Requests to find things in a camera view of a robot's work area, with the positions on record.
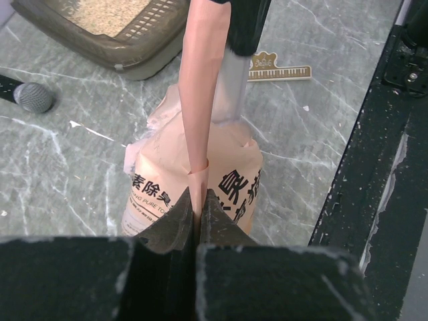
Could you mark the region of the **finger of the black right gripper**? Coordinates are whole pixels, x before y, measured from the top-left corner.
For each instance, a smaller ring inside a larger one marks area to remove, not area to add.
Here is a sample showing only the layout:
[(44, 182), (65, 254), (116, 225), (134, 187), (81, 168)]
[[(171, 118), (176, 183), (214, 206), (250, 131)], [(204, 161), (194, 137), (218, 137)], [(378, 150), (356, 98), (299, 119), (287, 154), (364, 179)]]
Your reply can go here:
[(203, 55), (251, 57), (257, 50), (270, 1), (204, 1)]

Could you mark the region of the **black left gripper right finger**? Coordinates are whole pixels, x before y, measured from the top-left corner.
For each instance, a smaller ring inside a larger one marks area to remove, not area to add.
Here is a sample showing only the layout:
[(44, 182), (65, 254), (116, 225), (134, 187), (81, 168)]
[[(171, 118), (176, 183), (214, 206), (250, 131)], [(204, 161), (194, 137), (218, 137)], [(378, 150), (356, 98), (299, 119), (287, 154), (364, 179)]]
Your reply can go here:
[(322, 246), (257, 244), (208, 191), (196, 254), (198, 320), (375, 320), (352, 255)]

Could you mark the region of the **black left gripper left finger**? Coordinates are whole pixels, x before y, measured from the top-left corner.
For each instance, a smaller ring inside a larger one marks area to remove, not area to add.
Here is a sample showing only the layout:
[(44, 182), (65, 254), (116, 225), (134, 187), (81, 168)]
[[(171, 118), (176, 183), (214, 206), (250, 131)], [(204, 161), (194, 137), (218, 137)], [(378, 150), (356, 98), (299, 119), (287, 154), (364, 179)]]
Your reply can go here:
[(190, 320), (190, 194), (135, 237), (2, 237), (2, 320)]

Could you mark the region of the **clear plastic litter scoop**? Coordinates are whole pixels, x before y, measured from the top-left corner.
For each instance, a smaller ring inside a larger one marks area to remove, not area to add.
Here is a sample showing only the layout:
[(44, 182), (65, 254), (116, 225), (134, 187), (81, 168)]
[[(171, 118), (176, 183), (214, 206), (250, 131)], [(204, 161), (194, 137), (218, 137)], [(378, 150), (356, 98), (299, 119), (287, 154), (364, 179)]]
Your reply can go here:
[(217, 77), (211, 121), (216, 124), (240, 119), (245, 104), (250, 57), (238, 56), (225, 48)]

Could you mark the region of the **orange cat litter bag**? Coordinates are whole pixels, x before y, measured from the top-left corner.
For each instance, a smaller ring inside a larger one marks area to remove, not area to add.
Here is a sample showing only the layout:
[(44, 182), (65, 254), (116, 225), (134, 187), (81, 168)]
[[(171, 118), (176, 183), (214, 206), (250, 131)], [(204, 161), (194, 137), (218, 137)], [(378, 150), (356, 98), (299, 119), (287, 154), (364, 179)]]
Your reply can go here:
[(147, 135), (126, 147), (132, 179), (122, 232), (134, 236), (169, 212), (189, 190), (200, 224), (207, 191), (244, 232), (251, 231), (263, 157), (249, 126), (211, 121), (223, 57), (203, 55), (203, 2), (192, 1), (183, 39), (179, 80), (147, 119)]

